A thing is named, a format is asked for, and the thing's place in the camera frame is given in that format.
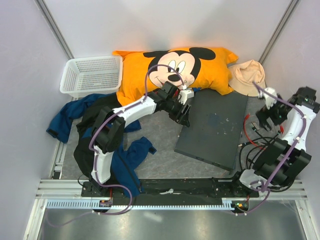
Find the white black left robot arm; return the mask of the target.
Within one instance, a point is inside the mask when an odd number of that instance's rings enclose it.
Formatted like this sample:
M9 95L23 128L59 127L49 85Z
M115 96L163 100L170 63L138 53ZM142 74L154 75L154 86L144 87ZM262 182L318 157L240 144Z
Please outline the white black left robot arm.
M93 127L89 149L94 152L93 168L89 180L94 182L92 191L99 197L106 196L110 191L107 182L111 177L112 157L121 145L125 128L147 115L159 111L168 113L174 122L189 127L188 101L195 95L190 88L179 89L170 82L162 88L148 92L145 96L123 107L104 107Z

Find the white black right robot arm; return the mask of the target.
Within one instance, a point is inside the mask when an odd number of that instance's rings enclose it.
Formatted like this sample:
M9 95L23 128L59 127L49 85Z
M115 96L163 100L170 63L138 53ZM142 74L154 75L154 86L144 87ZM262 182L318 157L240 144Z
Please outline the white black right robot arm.
M320 111L316 90L300 87L289 100L283 100L275 89L256 87L258 98L265 105L256 112L260 127L270 130L268 120L275 126L285 123L282 137L265 144L253 165L240 172L239 178L229 184L235 197L242 196L247 188L265 191L290 186L310 163L306 152L306 138L312 121Z

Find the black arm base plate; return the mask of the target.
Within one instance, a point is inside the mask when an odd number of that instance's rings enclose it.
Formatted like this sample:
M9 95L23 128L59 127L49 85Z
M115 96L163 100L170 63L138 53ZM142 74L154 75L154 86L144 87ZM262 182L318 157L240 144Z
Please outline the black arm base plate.
M233 178L141 179L141 188L132 204L220 204L222 199L252 199L259 193Z

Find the dark grey network switch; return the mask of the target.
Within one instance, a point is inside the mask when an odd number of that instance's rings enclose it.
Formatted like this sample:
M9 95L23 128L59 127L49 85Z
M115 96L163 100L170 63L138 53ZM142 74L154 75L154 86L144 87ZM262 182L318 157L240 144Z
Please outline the dark grey network switch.
M212 89L195 93L189 127L183 127L174 151L198 161L232 171L243 128L248 96L221 95Z

